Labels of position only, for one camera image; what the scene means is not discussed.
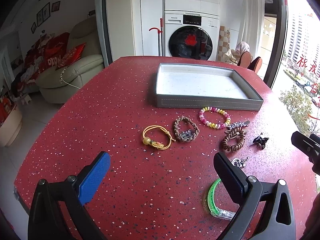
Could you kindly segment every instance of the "green light-up bracelet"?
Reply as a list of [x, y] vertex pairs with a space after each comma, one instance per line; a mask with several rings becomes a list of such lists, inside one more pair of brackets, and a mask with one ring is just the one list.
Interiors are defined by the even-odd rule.
[[214, 217], [222, 218], [226, 220], [232, 220], [234, 215], [236, 214], [235, 212], [220, 209], [214, 203], [214, 192], [220, 182], [221, 182], [221, 179], [218, 178], [210, 187], [209, 193], [208, 193], [208, 206], [209, 206], [211, 215], [213, 215]]

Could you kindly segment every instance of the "red chinese characters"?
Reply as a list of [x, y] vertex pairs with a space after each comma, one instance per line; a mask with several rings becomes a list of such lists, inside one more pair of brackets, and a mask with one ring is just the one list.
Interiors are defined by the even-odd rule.
[[316, 62], [313, 61], [313, 65], [311, 66], [309, 72], [312, 71], [315, 74], [316, 73], [316, 68], [317, 68]]
[[313, 85], [311, 85], [312, 89], [311, 89], [311, 93], [316, 94], [317, 93], [317, 89], [318, 89], [318, 84], [314, 83]]
[[304, 58], [304, 55], [302, 55], [302, 57], [300, 56], [300, 60], [297, 62], [297, 65], [299, 65], [299, 67], [307, 67], [306, 63], [307, 63], [307, 59]]

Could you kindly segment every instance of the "building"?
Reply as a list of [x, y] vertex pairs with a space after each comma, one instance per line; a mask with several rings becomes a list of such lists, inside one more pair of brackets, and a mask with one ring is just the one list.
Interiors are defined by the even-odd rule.
[[317, 33], [310, 33], [316, 28], [316, 20], [310, 15], [292, 13], [288, 15], [286, 51], [288, 58], [297, 63], [302, 56], [307, 59], [307, 69], [316, 63], [316, 75], [320, 76], [320, 40]]

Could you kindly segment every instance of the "yellow cord bracelet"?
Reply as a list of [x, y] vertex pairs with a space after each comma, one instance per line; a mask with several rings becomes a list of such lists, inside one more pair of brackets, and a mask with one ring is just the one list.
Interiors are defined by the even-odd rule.
[[[148, 131], [150, 131], [151, 129], [154, 129], [154, 128], [159, 128], [161, 131], [163, 131], [169, 137], [170, 142], [166, 147], [162, 143], [159, 143], [159, 142], [156, 142], [156, 141], [152, 141], [149, 137], [145, 137], [146, 132], [148, 132]], [[172, 138], [170, 132], [166, 128], [164, 128], [164, 127], [162, 127], [160, 125], [150, 125], [150, 126], [148, 126], [147, 128], [145, 128], [143, 130], [142, 137], [143, 137], [143, 140], [142, 140], [143, 144], [151, 145], [154, 148], [157, 148], [158, 150], [166, 150], [166, 149], [168, 149], [170, 147], [171, 141], [174, 141], [174, 142], [176, 141], [175, 139]]]

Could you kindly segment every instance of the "gray box tray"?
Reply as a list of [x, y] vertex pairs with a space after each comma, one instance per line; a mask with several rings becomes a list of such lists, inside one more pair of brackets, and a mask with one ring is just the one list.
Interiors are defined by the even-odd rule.
[[263, 99], [233, 69], [161, 63], [156, 82], [159, 108], [203, 108], [259, 111]]

